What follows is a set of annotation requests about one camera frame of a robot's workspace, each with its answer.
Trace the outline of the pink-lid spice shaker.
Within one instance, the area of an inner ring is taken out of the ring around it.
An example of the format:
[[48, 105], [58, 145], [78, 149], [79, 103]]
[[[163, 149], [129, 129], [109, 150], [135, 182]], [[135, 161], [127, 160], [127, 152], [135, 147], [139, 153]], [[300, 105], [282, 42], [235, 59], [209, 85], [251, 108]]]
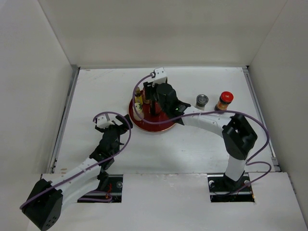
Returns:
[[149, 104], [150, 103], [150, 100], [148, 100], [146, 98], [146, 91], [145, 90], [142, 90], [142, 101], [143, 101], [143, 104]]

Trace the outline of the small yellow-label oil bottle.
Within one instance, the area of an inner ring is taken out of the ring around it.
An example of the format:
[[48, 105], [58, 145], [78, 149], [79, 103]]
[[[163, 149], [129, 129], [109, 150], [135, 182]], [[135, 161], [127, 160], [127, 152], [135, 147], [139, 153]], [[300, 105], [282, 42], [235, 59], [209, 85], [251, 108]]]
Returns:
[[141, 94], [141, 90], [139, 87], [137, 87], [134, 92], [134, 100], [135, 100], [135, 103], [140, 103], [141, 105], [143, 104], [142, 94]]

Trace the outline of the dark soy sauce bottle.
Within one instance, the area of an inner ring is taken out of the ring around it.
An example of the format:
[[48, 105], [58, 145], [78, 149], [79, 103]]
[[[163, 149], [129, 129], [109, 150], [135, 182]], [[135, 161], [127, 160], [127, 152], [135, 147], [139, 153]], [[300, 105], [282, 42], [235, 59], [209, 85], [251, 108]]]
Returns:
[[161, 112], [161, 108], [157, 101], [150, 101], [150, 115], [157, 116]]

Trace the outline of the yellow-lid spice shaker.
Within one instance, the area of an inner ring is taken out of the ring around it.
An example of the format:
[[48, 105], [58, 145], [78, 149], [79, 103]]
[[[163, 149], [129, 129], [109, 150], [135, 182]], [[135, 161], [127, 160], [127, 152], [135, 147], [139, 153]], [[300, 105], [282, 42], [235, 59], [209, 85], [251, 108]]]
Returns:
[[141, 103], [134, 103], [133, 117], [136, 121], [142, 121], [144, 119], [144, 112]]

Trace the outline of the grey-lid pepper grinder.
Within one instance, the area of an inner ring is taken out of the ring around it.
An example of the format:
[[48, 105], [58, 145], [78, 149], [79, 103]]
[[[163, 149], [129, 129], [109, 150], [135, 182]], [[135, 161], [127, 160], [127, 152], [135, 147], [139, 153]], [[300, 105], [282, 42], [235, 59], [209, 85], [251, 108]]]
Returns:
[[206, 104], [208, 103], [208, 97], [204, 94], [199, 94], [196, 97], [196, 103], [195, 103], [195, 107], [199, 110], [204, 110]]

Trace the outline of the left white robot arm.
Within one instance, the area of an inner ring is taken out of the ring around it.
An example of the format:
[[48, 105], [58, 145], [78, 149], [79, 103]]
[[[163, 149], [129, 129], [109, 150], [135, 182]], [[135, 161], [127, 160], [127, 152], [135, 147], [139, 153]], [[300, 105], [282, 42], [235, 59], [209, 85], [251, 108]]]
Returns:
[[39, 230], [50, 229], [68, 205], [76, 203], [87, 193], [106, 190], [109, 178], [106, 171], [127, 145], [121, 143], [120, 137], [130, 134], [133, 128], [129, 115], [115, 113], [115, 117], [120, 124], [109, 119], [109, 112], [94, 118], [95, 128], [103, 136], [79, 166], [51, 181], [41, 178], [36, 182], [20, 210]]

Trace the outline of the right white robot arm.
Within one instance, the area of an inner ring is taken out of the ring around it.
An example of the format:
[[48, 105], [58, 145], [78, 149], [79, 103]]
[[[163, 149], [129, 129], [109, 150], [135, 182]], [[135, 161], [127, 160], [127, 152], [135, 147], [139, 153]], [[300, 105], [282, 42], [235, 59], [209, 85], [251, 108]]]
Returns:
[[257, 140], [257, 134], [241, 114], [231, 117], [223, 114], [204, 115], [203, 111], [178, 99], [176, 91], [168, 83], [144, 82], [145, 98], [158, 103], [172, 122], [192, 126], [219, 135], [229, 154], [223, 185], [235, 190], [241, 184], [246, 159]]

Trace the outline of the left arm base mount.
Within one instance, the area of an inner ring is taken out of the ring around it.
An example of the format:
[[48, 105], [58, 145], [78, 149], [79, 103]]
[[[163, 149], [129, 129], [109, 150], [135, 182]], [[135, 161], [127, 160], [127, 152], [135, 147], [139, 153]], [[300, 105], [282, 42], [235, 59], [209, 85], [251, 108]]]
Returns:
[[78, 203], [121, 203], [123, 175], [109, 175], [98, 188], [78, 199]]

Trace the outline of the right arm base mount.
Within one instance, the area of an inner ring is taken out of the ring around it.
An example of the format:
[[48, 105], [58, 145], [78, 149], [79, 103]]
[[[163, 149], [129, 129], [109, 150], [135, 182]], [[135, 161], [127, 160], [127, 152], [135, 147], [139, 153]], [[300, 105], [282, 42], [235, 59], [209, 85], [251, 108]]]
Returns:
[[209, 197], [213, 203], [254, 203], [252, 187], [247, 173], [244, 173], [238, 181], [228, 179], [224, 174], [210, 174], [207, 176]]

